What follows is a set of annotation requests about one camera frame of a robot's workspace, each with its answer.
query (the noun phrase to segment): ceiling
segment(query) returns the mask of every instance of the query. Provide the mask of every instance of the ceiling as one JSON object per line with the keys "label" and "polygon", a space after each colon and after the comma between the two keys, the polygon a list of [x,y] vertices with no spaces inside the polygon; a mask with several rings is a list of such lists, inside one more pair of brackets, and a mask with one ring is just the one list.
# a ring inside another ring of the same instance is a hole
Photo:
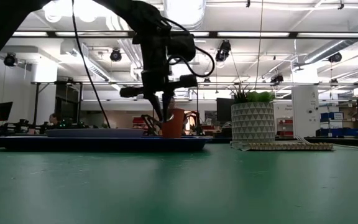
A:
{"label": "ceiling", "polygon": [[[163,8],[162,0],[147,1]],[[205,15],[200,30],[233,30],[233,31],[325,31],[347,32],[358,25],[358,1],[347,0],[342,10],[336,9],[339,0],[266,0],[263,4],[261,25],[261,0],[251,0],[251,6],[245,7],[246,1],[207,0]],[[77,19],[78,30],[109,30],[105,17],[98,17],[93,22]],[[73,30],[70,17],[62,17],[58,22],[48,22],[45,12],[39,10],[30,14],[23,22],[20,30]],[[80,60],[73,60],[61,54],[60,45],[63,39],[11,39],[7,45],[34,45],[60,61],[59,75],[86,80],[86,73]],[[89,48],[89,57],[109,73],[114,81],[134,81],[130,75],[131,61],[121,50],[122,60],[112,62],[109,59],[113,48],[119,48],[117,39],[83,39]],[[207,50],[214,57],[220,39],[196,39],[196,45]],[[295,55],[305,55],[327,44],[330,40],[259,40],[230,39],[232,53],[225,61],[223,68],[218,68],[211,75],[212,82],[236,82],[238,78],[247,82],[270,81],[274,72],[269,73],[283,60],[293,60]],[[319,81],[327,82],[332,77],[358,70],[358,43],[341,51],[342,61],[333,64],[318,62]],[[193,69],[204,74],[210,69],[209,58],[197,55]],[[291,82],[291,66],[285,63],[280,67],[286,82]],[[341,80],[342,82],[358,82],[358,74]]]}

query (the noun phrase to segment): white geometric planter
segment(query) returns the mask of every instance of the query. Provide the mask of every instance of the white geometric planter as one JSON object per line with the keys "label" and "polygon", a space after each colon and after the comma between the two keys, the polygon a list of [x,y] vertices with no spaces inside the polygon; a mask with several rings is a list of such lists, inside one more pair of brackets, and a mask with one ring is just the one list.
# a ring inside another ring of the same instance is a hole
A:
{"label": "white geometric planter", "polygon": [[273,142],[273,103],[238,103],[231,106],[232,139],[235,142]]}

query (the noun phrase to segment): black cable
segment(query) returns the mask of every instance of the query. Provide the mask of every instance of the black cable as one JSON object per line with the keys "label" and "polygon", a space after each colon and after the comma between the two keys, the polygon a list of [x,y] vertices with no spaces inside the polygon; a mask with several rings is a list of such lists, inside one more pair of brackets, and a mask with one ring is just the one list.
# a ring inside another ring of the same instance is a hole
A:
{"label": "black cable", "polygon": [[105,112],[104,109],[103,109],[102,102],[100,102],[100,98],[99,98],[98,92],[96,91],[96,88],[94,87],[94,84],[93,84],[93,81],[92,81],[92,78],[91,78],[91,75],[90,75],[90,71],[88,70],[88,67],[86,66],[84,54],[82,53],[82,48],[81,48],[81,44],[80,44],[80,38],[78,37],[77,24],[76,24],[76,22],[75,22],[74,0],[71,0],[71,2],[72,2],[72,6],[73,6],[72,18],[73,18],[74,33],[75,33],[75,39],[76,39],[76,42],[77,42],[77,45],[78,45],[78,51],[80,52],[82,61],[84,62],[86,74],[88,75],[89,82],[91,83],[91,86],[92,86],[92,89],[93,89],[93,91],[94,91],[94,94],[96,95],[96,99],[98,99],[98,103],[99,103],[100,109],[102,110],[103,116],[104,116],[104,118],[105,118],[105,120],[106,120],[106,122],[107,122],[107,126],[108,126],[109,128],[111,128],[111,127],[110,127],[110,122],[109,122],[109,120],[108,120],[108,118],[107,118],[107,115],[106,115],[106,112]]}
{"label": "black cable", "polygon": [[[177,27],[183,29],[184,31],[190,33],[186,28],[184,28],[182,25],[180,25],[179,23],[175,22],[175,21],[172,21],[168,18],[165,18],[163,17],[163,20],[165,20],[165,22],[170,22],[172,24],[175,24]],[[174,60],[174,59],[179,59],[178,61],[174,62],[174,63],[170,63],[170,65],[176,65],[177,63],[179,63],[180,61],[184,61],[185,65],[187,66],[187,68],[190,70],[190,72],[197,76],[197,77],[200,77],[200,78],[206,78],[208,76],[210,76],[213,72],[214,72],[214,69],[215,69],[215,60],[214,58],[211,56],[211,54],[209,54],[207,51],[199,48],[196,46],[196,49],[199,50],[200,52],[204,53],[205,55],[207,55],[211,61],[212,61],[212,69],[211,71],[209,71],[206,75],[200,75],[200,74],[197,74],[189,65],[189,63],[187,62],[186,59],[184,59],[182,56],[180,55],[171,55],[169,58],[168,58],[168,63],[171,61],[171,60]]]}

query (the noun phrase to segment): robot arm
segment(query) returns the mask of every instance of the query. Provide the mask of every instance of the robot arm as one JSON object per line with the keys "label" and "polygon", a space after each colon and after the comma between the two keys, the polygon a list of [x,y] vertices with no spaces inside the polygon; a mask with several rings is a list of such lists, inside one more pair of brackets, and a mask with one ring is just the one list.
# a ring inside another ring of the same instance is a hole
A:
{"label": "robot arm", "polygon": [[[159,10],[143,1],[94,0],[122,17],[135,31],[133,44],[140,44],[144,61],[143,87],[123,88],[121,96],[144,94],[157,112],[160,120],[167,120],[167,107],[173,91],[180,87],[196,86],[194,75],[181,77],[179,82],[169,83],[169,64],[166,58],[179,55],[185,60],[195,56],[193,36],[189,32],[170,33],[171,25]],[[41,9],[50,0],[0,0],[0,51],[24,19],[33,11]],[[163,91],[163,110],[160,109],[156,91]]]}

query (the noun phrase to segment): table surface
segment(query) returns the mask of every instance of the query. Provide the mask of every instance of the table surface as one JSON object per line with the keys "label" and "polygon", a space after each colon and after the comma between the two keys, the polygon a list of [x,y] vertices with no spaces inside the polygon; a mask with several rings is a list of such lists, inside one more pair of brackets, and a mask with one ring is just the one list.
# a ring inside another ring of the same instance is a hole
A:
{"label": "table surface", "polygon": [[0,223],[358,223],[358,150],[0,151]]}

